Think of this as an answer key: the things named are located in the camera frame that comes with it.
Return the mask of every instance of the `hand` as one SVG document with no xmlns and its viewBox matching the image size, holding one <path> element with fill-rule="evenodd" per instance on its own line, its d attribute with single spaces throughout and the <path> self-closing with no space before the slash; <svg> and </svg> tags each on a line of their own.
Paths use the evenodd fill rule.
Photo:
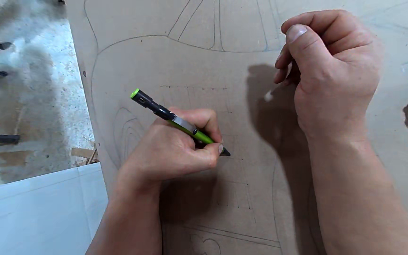
<svg viewBox="0 0 408 255">
<path fill-rule="evenodd" d="M 379 39 L 343 10 L 300 14 L 281 27 L 286 44 L 275 63 L 274 82 L 299 80 L 298 122 L 312 139 L 360 139 L 377 88 L 383 49 Z M 299 72 L 286 77 L 293 63 Z"/>
<path fill-rule="evenodd" d="M 217 165 L 223 150 L 217 114 L 210 109 L 170 111 L 203 129 L 216 143 L 195 149 L 193 139 L 163 119 L 156 119 L 121 167 L 117 185 L 158 187 L 163 180 L 203 171 Z"/>
</svg>

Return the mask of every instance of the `speckled surface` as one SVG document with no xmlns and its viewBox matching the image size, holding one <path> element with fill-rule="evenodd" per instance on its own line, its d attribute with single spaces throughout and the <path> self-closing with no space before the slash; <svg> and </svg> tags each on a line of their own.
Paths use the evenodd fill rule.
<svg viewBox="0 0 408 255">
<path fill-rule="evenodd" d="M 0 0 L 0 184 L 76 166 L 71 147 L 92 149 L 84 98 L 65 6 L 56 0 Z"/>
</svg>

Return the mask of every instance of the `wooden board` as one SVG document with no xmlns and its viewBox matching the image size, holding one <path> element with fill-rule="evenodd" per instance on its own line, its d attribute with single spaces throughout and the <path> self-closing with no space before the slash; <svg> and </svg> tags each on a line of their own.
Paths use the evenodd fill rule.
<svg viewBox="0 0 408 255">
<path fill-rule="evenodd" d="M 129 97 L 210 107 L 232 156 L 162 193 L 165 254 L 323 254 L 293 89 L 266 103 L 280 25 L 309 10 L 354 12 L 384 40 L 370 137 L 408 208 L 408 1 L 75 0 L 68 15 L 108 193 L 154 120 Z"/>
</svg>

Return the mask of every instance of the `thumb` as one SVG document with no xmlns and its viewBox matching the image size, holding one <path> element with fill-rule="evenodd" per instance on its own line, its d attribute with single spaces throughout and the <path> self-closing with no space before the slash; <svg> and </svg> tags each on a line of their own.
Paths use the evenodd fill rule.
<svg viewBox="0 0 408 255">
<path fill-rule="evenodd" d="M 286 43 L 302 73 L 333 60 L 320 36 L 309 26 L 291 26 L 286 32 Z"/>
<path fill-rule="evenodd" d="M 193 165 L 195 171 L 203 171 L 217 166 L 218 158 L 223 150 L 223 144 L 214 142 L 206 145 L 203 149 L 193 151 Z"/>
</svg>

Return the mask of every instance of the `pencil tip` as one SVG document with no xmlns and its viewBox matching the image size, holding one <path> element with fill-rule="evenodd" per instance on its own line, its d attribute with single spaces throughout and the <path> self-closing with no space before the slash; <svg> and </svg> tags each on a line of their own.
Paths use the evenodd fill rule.
<svg viewBox="0 0 408 255">
<path fill-rule="evenodd" d="M 229 157 L 230 155 L 231 153 L 226 148 L 224 148 L 224 150 L 220 153 L 220 156 L 224 156 L 224 157 Z"/>
</svg>

